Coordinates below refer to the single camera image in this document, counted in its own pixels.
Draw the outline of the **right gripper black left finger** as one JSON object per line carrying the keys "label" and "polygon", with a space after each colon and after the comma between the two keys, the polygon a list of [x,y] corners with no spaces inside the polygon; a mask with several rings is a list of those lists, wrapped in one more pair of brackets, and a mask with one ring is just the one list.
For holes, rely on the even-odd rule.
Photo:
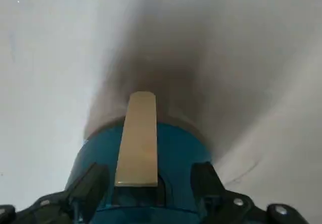
{"label": "right gripper black left finger", "polygon": [[28,208],[1,205],[1,223],[90,223],[108,188],[108,167],[94,163],[66,190],[42,196]]}

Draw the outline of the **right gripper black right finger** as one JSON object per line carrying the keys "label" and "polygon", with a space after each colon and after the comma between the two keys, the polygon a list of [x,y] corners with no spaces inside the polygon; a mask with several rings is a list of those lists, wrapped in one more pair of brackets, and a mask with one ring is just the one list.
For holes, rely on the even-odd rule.
{"label": "right gripper black right finger", "polygon": [[250,197],[226,190],[209,162],[192,165],[190,182],[201,223],[308,223],[289,205],[262,210]]}

